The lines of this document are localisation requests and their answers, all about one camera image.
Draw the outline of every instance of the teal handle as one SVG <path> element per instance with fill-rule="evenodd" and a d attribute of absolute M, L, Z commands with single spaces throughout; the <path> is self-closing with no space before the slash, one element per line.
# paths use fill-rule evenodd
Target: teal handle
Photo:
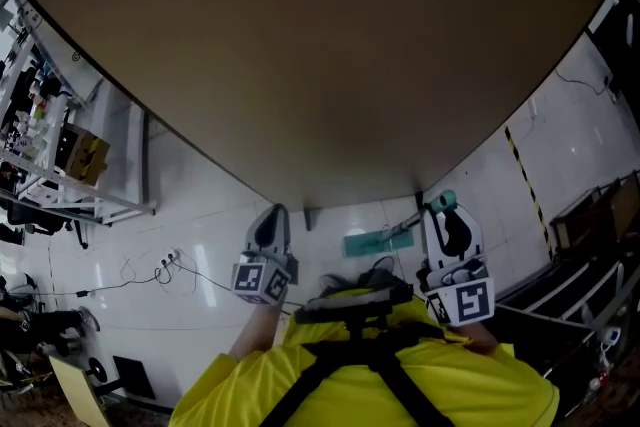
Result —
<path fill-rule="evenodd" d="M 451 189 L 447 189 L 442 192 L 437 198 L 433 199 L 429 206 L 434 214 L 439 214 L 440 212 L 444 212 L 445 210 L 450 210 L 455 208 L 458 204 L 456 199 L 456 193 Z"/>

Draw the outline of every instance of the black shoulder strap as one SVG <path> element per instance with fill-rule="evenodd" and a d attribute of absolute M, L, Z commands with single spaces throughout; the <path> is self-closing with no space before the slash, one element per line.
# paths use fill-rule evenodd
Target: black shoulder strap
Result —
<path fill-rule="evenodd" d="M 419 342 L 420 337 L 442 338 L 442 330 L 427 324 L 411 324 L 375 340 L 320 342 L 305 346 L 318 358 L 303 370 L 300 378 L 285 393 L 262 422 L 263 427 L 282 427 L 304 399 L 338 368 L 368 365 L 389 387 L 419 426 L 452 427 L 453 423 L 438 411 L 402 368 L 395 353 Z"/>

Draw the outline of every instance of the cardboard box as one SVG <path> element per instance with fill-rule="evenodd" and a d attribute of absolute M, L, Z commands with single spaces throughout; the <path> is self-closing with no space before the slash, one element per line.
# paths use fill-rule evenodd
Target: cardboard box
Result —
<path fill-rule="evenodd" d="M 56 166 L 67 176 L 87 185 L 95 185 L 106 169 L 105 158 L 110 145 L 88 130 L 66 123 L 60 135 Z"/>
<path fill-rule="evenodd" d="M 640 212 L 640 185 L 635 173 L 616 180 L 606 189 L 596 188 L 551 221 L 559 249 L 578 246 L 598 252 L 624 236 Z"/>

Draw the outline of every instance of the yellow and black warning tape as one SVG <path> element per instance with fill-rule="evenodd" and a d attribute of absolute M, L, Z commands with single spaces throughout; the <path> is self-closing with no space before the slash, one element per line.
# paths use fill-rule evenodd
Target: yellow and black warning tape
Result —
<path fill-rule="evenodd" d="M 553 249 L 551 248 L 551 239 L 549 238 L 549 229 L 547 228 L 547 223 L 544 220 L 544 215 L 542 215 L 542 208 L 540 208 L 540 203 L 538 203 L 538 199 L 536 198 L 536 193 L 533 192 L 533 187 L 531 186 L 531 182 L 529 182 L 529 177 L 527 176 L 527 172 L 524 170 L 524 166 L 522 165 L 522 161 L 520 160 L 520 153 L 518 153 L 518 148 L 516 148 L 516 143 L 513 142 L 513 138 L 511 137 L 511 132 L 509 132 L 509 127 L 504 128 L 504 135 L 507 136 L 507 141 L 509 141 L 509 146 L 511 146 L 511 151 L 513 152 L 513 156 L 516 158 L 518 162 L 518 166 L 520 166 L 520 171 L 522 171 L 522 176 L 524 177 L 524 181 L 529 187 L 529 193 L 531 194 L 531 199 L 533 200 L 533 204 L 536 207 L 536 212 L 538 213 L 538 219 L 540 219 L 540 226 L 542 226 L 542 233 L 544 234 L 544 240 L 547 243 L 547 251 L 549 252 L 549 258 L 553 258 Z"/>

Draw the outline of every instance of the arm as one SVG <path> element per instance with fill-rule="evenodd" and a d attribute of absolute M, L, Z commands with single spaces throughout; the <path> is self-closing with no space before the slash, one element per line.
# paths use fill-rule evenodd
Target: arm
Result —
<path fill-rule="evenodd" d="M 0 319 L 13 320 L 14 322 L 22 322 L 24 317 L 20 313 L 0 306 Z"/>
<path fill-rule="evenodd" d="M 471 344 L 465 347 L 477 354 L 489 355 L 499 345 L 498 340 L 480 322 L 452 328 L 451 330 L 456 334 L 471 338 Z"/>
<path fill-rule="evenodd" d="M 238 361 L 252 352 L 267 352 L 273 347 L 282 304 L 270 306 L 260 304 L 255 307 L 240 336 L 229 351 L 229 355 Z"/>

